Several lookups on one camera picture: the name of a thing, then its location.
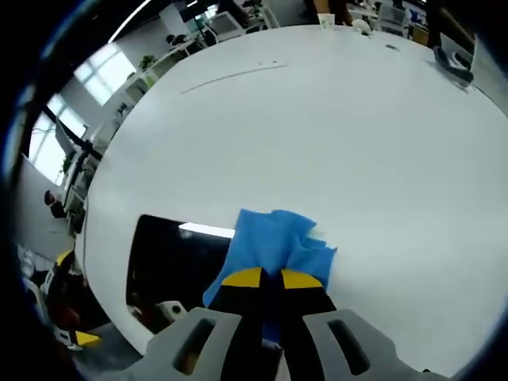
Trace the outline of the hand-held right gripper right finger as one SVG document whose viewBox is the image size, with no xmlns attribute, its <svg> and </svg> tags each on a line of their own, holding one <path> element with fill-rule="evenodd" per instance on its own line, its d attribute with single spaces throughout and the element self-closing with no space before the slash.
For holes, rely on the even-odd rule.
<svg viewBox="0 0 508 381">
<path fill-rule="evenodd" d="M 351 310 L 337 310 L 313 276 L 281 275 L 281 345 L 291 380 L 447 379 L 404 363 L 389 337 Z"/>
</svg>

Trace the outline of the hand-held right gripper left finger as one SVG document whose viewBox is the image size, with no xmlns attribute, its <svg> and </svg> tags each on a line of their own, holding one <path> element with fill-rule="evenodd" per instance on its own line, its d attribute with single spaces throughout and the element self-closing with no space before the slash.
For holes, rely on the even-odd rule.
<svg viewBox="0 0 508 381">
<path fill-rule="evenodd" d="M 227 276 L 207 309 L 193 309 L 153 337 L 146 379 L 262 379 L 263 275 L 251 267 Z"/>
</svg>

